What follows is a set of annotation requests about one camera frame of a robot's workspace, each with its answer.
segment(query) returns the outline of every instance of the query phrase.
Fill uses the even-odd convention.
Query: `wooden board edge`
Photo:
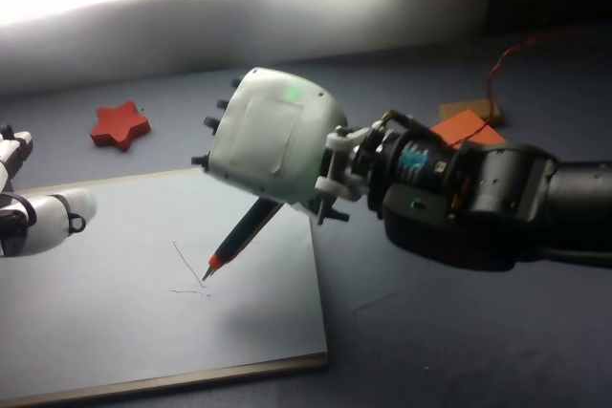
[[[302,357],[292,357],[269,362],[252,363],[237,367],[228,367],[217,370],[185,373],[175,376],[162,376],[138,381],[120,382],[87,389],[55,392],[39,396],[27,396],[0,400],[0,408],[18,408],[34,406],[43,403],[59,401],[74,401],[90,397],[103,397],[128,392],[142,392],[158,388],[179,387],[197,382],[222,382],[242,376],[265,376],[284,373],[291,370],[308,370],[324,367],[328,363],[328,354],[312,354]]]
[[[97,179],[92,181],[84,181],[84,182],[73,182],[73,183],[63,183],[59,185],[44,185],[37,186],[36,188],[26,188],[23,190],[16,190],[15,193],[20,195],[32,195],[37,193],[48,193],[58,190],[65,190],[69,188],[87,188],[88,186],[94,185],[105,185],[108,183],[119,183],[125,181],[132,181],[137,179],[145,179],[145,178],[154,178],[154,177],[164,177],[178,174],[187,174],[194,173],[196,171],[202,171],[199,167],[191,167],[189,169],[174,169],[171,171],[161,171],[161,172],[149,172],[145,174],[135,174],[133,176],[120,176],[120,177],[111,177],[108,179]]]

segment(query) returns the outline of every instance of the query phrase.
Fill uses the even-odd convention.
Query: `pen tip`
[[[216,269],[213,267],[208,267],[207,273],[202,278],[202,282],[206,281],[212,274],[214,274],[214,271],[216,271]]]

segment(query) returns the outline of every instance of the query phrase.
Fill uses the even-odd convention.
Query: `brown wooden block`
[[[488,99],[473,99],[464,100],[462,102],[452,102],[449,104],[441,104],[438,108],[442,119],[449,119],[465,110],[472,110],[481,119],[486,119],[489,115],[489,100]],[[504,121],[504,118],[497,104],[493,105],[493,116],[491,126],[499,126]]]

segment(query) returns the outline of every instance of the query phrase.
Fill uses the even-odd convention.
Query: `whiteboard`
[[[0,400],[326,352],[307,216],[284,206],[201,285],[253,195],[199,170],[85,186],[84,232],[0,259]]]

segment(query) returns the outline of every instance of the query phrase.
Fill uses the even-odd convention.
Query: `black pen with orange tip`
[[[202,280],[206,281],[217,269],[236,258],[282,205],[276,201],[259,198],[210,257],[207,273]]]

